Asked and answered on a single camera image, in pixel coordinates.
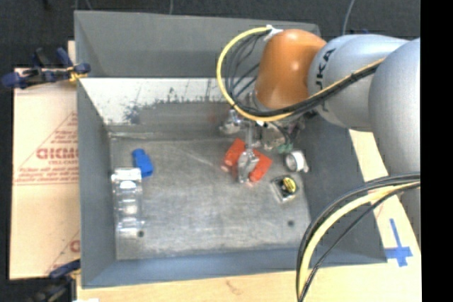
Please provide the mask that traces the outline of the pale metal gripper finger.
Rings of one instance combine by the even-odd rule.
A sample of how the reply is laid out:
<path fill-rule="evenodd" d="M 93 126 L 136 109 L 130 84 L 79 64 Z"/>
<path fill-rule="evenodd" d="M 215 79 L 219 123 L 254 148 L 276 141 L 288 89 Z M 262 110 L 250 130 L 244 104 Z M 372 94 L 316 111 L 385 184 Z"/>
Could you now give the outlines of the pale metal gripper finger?
<path fill-rule="evenodd" d="M 248 164 L 249 164 L 249 155 L 247 151 L 243 151 L 239 156 L 237 161 L 237 179 L 238 182 L 243 183 L 248 179 Z"/>
<path fill-rule="evenodd" d="M 248 152 L 248 176 L 255 170 L 258 165 L 260 157 L 254 153 L 254 151 Z"/>

